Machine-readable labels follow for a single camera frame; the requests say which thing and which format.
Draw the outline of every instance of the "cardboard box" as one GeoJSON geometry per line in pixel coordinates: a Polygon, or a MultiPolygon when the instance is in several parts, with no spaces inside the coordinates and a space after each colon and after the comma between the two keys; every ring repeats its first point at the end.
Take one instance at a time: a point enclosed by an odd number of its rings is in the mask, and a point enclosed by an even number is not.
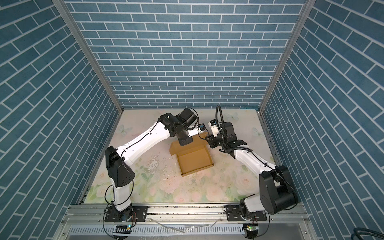
{"type": "MultiPolygon", "coordinates": [[[[200,136],[205,138],[207,134],[203,133],[200,136]]],[[[214,165],[207,148],[208,142],[200,139],[198,135],[192,138],[193,142],[188,145],[180,146],[179,141],[174,141],[169,148],[169,153],[177,156],[181,176],[183,177],[214,165]]]]}

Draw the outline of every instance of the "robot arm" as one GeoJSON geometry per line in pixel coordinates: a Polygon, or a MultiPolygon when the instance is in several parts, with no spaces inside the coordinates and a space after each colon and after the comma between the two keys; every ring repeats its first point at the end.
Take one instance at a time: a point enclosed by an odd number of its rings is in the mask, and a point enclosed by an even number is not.
{"type": "Polygon", "coordinates": [[[208,136],[207,141],[210,147],[221,146],[221,152],[230,154],[259,176],[260,195],[240,200],[242,216],[251,219],[255,216],[254,212],[262,210],[273,215],[296,204],[298,197],[289,170],[285,166],[269,163],[254,153],[243,140],[237,139],[232,123],[224,122],[219,105],[216,115],[218,110],[221,115],[220,125],[217,118],[209,122],[212,134],[208,136]]]}
{"type": "Polygon", "coordinates": [[[129,199],[130,184],[135,173],[130,166],[147,150],[169,137],[177,137],[181,146],[193,141],[192,136],[205,130],[204,124],[189,127],[197,116],[188,108],[173,116],[166,113],[159,117],[147,131],[132,141],[117,148],[110,146],[106,149],[106,168],[113,183],[114,202],[116,210],[127,212],[130,216],[131,201],[129,199]]]}

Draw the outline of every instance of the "wire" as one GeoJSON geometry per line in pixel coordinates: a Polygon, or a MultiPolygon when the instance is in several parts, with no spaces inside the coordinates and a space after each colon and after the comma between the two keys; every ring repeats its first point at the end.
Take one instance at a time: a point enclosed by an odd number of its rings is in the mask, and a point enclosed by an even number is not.
{"type": "Polygon", "coordinates": [[[258,225],[257,219],[256,219],[256,214],[255,214],[255,217],[253,218],[252,224],[255,224],[255,220],[256,220],[256,224],[258,225]]]}
{"type": "Polygon", "coordinates": [[[109,237],[111,237],[111,238],[113,238],[113,239],[116,239],[116,238],[114,238],[113,236],[111,236],[111,235],[109,235],[109,233],[107,233],[107,231],[105,230],[105,227],[104,227],[104,218],[105,218],[105,212],[106,212],[106,210],[108,209],[108,206],[109,206],[109,203],[107,204],[107,206],[105,207],[105,209],[104,209],[104,214],[103,214],[103,230],[104,230],[104,232],[109,236],[109,237]]]}
{"type": "Polygon", "coordinates": [[[240,214],[240,210],[237,210],[237,211],[234,211],[234,210],[233,210],[234,208],[236,208],[235,205],[227,204],[227,205],[224,205],[223,208],[224,208],[224,212],[225,212],[226,214],[230,214],[230,213],[233,213],[233,212],[236,212],[236,213],[240,214]],[[231,210],[230,212],[227,212],[227,211],[225,210],[225,208],[228,207],[228,206],[231,206],[231,207],[232,207],[232,210],[231,210]]]}
{"type": "Polygon", "coordinates": [[[265,230],[265,232],[263,232],[263,234],[261,234],[261,235],[258,235],[258,236],[256,236],[256,237],[254,237],[253,239],[255,239],[255,238],[257,238],[257,237],[261,237],[261,236],[263,236],[264,234],[266,234],[266,232],[268,231],[268,229],[269,229],[269,224],[271,223],[271,216],[269,215],[269,213],[268,213],[268,218],[269,218],[269,220],[268,220],[268,226],[266,227],[266,230],[265,230]]]}
{"type": "Polygon", "coordinates": [[[133,179],[132,179],[132,190],[131,190],[131,193],[129,194],[129,197],[128,197],[124,202],[122,202],[122,203],[120,203],[120,204],[113,204],[113,201],[111,201],[111,202],[108,202],[108,201],[107,201],[107,192],[108,192],[108,189],[109,189],[110,187],[112,187],[112,186],[113,186],[113,185],[109,185],[109,187],[107,188],[107,190],[105,190],[105,193],[104,193],[104,200],[107,202],[107,206],[105,207],[105,209],[104,209],[104,214],[103,214],[103,229],[104,229],[104,232],[105,232],[108,236],[110,236],[110,237],[113,238],[113,239],[116,239],[116,238],[112,237],[111,235],[109,235],[109,234],[107,233],[107,231],[105,230],[105,228],[104,228],[105,212],[106,212],[106,210],[108,209],[108,206],[109,206],[109,205],[111,205],[111,206],[119,206],[119,205],[125,203],[126,201],[128,201],[128,199],[131,197],[131,195],[132,195],[132,193],[133,193],[133,187],[135,186],[135,184],[134,184],[133,179]]]}
{"type": "Polygon", "coordinates": [[[131,218],[131,225],[133,226],[133,212],[132,212],[132,218],[131,218]]]}
{"type": "Polygon", "coordinates": [[[354,237],[356,236],[359,240],[363,240],[361,235],[368,235],[368,236],[373,236],[377,238],[384,239],[384,234],[367,229],[367,228],[362,228],[362,227],[356,227],[353,229],[352,235],[351,235],[351,240],[354,240],[354,237]]]}
{"type": "Polygon", "coordinates": [[[272,169],[281,179],[283,179],[291,188],[292,188],[292,190],[294,191],[294,193],[293,193],[293,197],[294,197],[294,199],[295,199],[295,204],[293,205],[293,207],[290,207],[290,208],[288,208],[288,209],[283,209],[283,210],[291,210],[291,209],[293,209],[294,207],[296,207],[297,206],[297,204],[299,203],[299,199],[297,198],[297,196],[296,196],[296,192],[295,192],[295,189],[291,186],[291,184],[287,181],[287,180],[285,180],[277,171],[276,171],[276,169],[273,169],[272,167],[270,167],[269,165],[268,165],[268,163],[267,162],[263,162],[261,159],[259,159],[254,153],[253,153],[253,150],[252,149],[250,149],[250,148],[247,148],[247,147],[233,147],[233,148],[226,148],[225,147],[225,143],[224,143],[224,134],[226,134],[226,132],[225,132],[225,123],[224,123],[224,118],[223,118],[223,112],[222,112],[222,110],[221,110],[221,106],[220,105],[217,105],[216,106],[216,113],[215,113],[215,119],[216,119],[216,124],[217,124],[217,128],[219,129],[219,132],[221,132],[221,134],[222,134],[222,137],[221,137],[221,150],[220,150],[220,152],[226,152],[226,153],[228,153],[228,151],[233,151],[233,150],[245,150],[245,151],[248,151],[248,152],[251,152],[252,153],[252,155],[257,159],[257,160],[259,160],[264,166],[266,166],[266,167],[269,167],[270,169],[272,169]],[[223,127],[223,131],[221,132],[220,131],[220,127],[219,127],[219,125],[218,125],[218,121],[217,121],[217,112],[219,112],[220,113],[220,118],[221,118],[221,121],[222,121],[222,127],[223,127]]]}
{"type": "Polygon", "coordinates": [[[135,225],[133,225],[131,228],[133,228],[134,226],[136,226],[136,223],[137,223],[137,215],[136,215],[136,212],[135,212],[135,225]]]}
{"type": "MultiPolygon", "coordinates": [[[[196,127],[196,123],[197,123],[198,125],[200,125],[199,114],[197,113],[197,111],[196,111],[195,109],[193,109],[193,108],[191,108],[191,107],[188,107],[188,108],[191,109],[191,110],[193,110],[193,111],[196,113],[197,121],[195,122],[195,126],[193,127],[193,129],[195,129],[195,127],[196,127]]],[[[200,137],[200,133],[199,133],[199,131],[197,131],[197,135],[199,136],[200,139],[207,140],[207,138],[202,138],[202,137],[200,137]]]]}
{"type": "Polygon", "coordinates": [[[132,147],[132,146],[135,145],[136,143],[140,142],[141,140],[143,140],[143,138],[145,138],[148,134],[150,134],[150,132],[152,132],[152,130],[156,127],[156,125],[157,125],[158,123],[159,123],[159,122],[156,122],[155,126],[153,126],[153,128],[152,128],[147,134],[145,134],[140,140],[138,140],[138,141],[135,142],[134,144],[130,145],[129,147],[126,147],[126,148],[122,151],[120,157],[122,156],[122,154],[124,153],[125,150],[127,150],[127,149],[130,148],[130,147],[132,147]]]}
{"type": "MultiPolygon", "coordinates": [[[[291,188],[292,188],[292,190],[294,191],[295,189],[289,184],[289,182],[287,182],[287,180],[285,180],[277,171],[276,171],[276,169],[273,169],[273,168],[271,168],[269,165],[268,165],[268,163],[266,163],[266,162],[263,162],[263,161],[261,161],[261,159],[260,158],[258,158],[252,151],[251,151],[251,153],[252,153],[252,155],[257,159],[257,160],[259,160],[262,164],[264,164],[264,166],[266,166],[266,167],[269,167],[270,169],[272,169],[281,179],[283,179],[291,188]]],[[[283,209],[283,210],[285,210],[285,211],[287,211],[287,210],[291,210],[291,209],[293,209],[295,206],[297,206],[297,204],[298,204],[298,202],[299,202],[299,200],[297,199],[297,197],[296,197],[296,193],[295,194],[293,194],[293,197],[295,198],[295,204],[293,205],[293,207],[290,207],[290,208],[288,208],[288,209],[283,209]]]]}
{"type": "Polygon", "coordinates": [[[128,201],[128,199],[131,197],[131,195],[132,195],[132,193],[133,193],[133,188],[134,188],[135,184],[134,184],[133,179],[132,179],[132,190],[131,190],[131,193],[130,193],[129,197],[128,197],[124,202],[119,203],[119,204],[113,204],[113,201],[111,201],[111,202],[108,202],[108,201],[107,201],[107,198],[106,198],[106,196],[107,196],[107,191],[108,191],[108,189],[109,189],[110,187],[112,187],[112,186],[113,186],[113,185],[109,185],[109,187],[108,187],[107,190],[105,191],[105,193],[104,193],[104,200],[105,200],[108,204],[110,204],[111,206],[119,206],[119,205],[125,203],[126,201],[128,201]]]}

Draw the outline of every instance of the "brick wallpaper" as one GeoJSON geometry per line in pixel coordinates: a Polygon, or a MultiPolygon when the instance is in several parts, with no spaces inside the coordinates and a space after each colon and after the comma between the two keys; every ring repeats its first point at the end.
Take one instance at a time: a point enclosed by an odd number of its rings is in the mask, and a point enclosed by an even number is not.
{"type": "Polygon", "coordinates": [[[125,108],[257,108],[304,1],[66,3],[125,108]]]}
{"type": "Polygon", "coordinates": [[[317,0],[265,109],[319,239],[384,232],[383,13],[317,0]]]}
{"type": "Polygon", "coordinates": [[[117,110],[51,0],[0,0],[0,239],[51,238],[117,110]]]}

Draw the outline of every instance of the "floral table surface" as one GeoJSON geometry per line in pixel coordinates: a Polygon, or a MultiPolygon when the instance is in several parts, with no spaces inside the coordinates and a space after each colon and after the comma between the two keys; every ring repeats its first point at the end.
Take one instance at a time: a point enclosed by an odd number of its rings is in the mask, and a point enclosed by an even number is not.
{"type": "MultiPolygon", "coordinates": [[[[110,145],[121,146],[147,130],[164,113],[174,115],[179,109],[125,110],[110,145]]],[[[200,123],[208,126],[215,110],[198,109],[200,123]]],[[[238,139],[244,140],[250,148],[264,159],[274,162],[255,110],[224,109],[224,120],[232,122],[238,139]]],[[[214,166],[185,177],[181,176],[176,155],[169,154],[171,142],[168,138],[145,152],[131,166],[136,176],[132,202],[236,202],[239,199],[259,193],[258,176],[253,174],[229,154],[211,149],[214,166]]],[[[103,159],[84,203],[104,203],[104,194],[111,185],[103,159]]],[[[112,190],[107,200],[111,201],[112,190]]]]}

